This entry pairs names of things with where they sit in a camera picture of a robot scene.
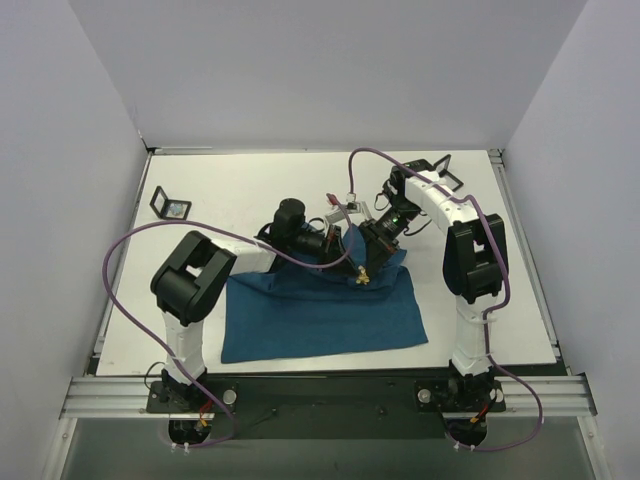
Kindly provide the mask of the gold leaf brooch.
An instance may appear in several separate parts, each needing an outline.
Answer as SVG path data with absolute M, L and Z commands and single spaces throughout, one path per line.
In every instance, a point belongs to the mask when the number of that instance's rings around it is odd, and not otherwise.
M 360 266 L 358 268 L 358 275 L 356 276 L 355 279 L 355 284 L 356 285 L 368 285 L 370 283 L 370 277 L 367 273 L 367 270 L 365 267 Z

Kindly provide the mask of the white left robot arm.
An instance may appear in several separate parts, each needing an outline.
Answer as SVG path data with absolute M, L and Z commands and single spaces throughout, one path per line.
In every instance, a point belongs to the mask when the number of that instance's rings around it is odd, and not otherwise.
M 349 221 L 359 205 L 354 195 L 344 204 L 333 195 L 328 199 L 332 209 L 321 230 L 309 225 L 304 203 L 288 198 L 251 240 L 218 246 L 198 231 L 188 232 L 156 272 L 151 292 L 162 312 L 170 348 L 162 384 L 179 409 L 193 411 L 204 402 L 203 321 L 229 277 L 272 273 L 287 263 L 345 276 L 360 273 L 348 251 L 355 241 L 345 244 L 337 225 Z

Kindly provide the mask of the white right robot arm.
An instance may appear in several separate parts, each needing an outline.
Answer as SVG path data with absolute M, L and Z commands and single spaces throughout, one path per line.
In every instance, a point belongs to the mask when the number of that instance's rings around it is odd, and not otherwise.
M 359 280 L 371 279 L 399 250 L 398 236 L 421 214 L 445 236 L 443 278 L 456 299 L 456 337 L 451 364 L 463 378 L 492 369 L 489 312 L 501 292 L 509 299 L 508 258 L 503 219 L 482 213 L 477 200 L 455 196 L 425 160 L 396 162 L 383 185 L 389 207 L 359 226 L 365 265 Z

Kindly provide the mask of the blue t-shirt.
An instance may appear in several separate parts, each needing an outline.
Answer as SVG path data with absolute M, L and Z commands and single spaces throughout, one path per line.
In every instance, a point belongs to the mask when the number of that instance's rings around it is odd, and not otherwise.
M 367 285 L 286 263 L 226 283 L 224 364 L 403 349 L 427 343 L 405 250 Z

